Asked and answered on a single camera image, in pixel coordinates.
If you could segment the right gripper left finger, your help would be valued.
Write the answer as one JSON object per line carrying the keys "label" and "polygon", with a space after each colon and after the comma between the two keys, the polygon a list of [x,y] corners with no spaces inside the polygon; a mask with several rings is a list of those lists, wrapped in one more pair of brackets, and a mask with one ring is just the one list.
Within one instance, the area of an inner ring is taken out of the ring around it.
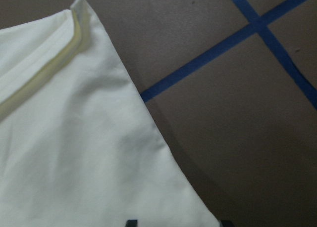
{"label": "right gripper left finger", "polygon": [[127,217],[125,227],[137,227],[138,226],[138,216],[137,215],[130,215]]}

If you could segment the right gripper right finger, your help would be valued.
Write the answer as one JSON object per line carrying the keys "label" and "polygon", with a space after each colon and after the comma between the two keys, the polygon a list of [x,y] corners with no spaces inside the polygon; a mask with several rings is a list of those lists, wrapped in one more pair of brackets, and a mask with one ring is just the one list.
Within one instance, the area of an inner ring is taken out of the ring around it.
{"label": "right gripper right finger", "polygon": [[233,227],[233,222],[230,220],[220,220],[220,227]]}

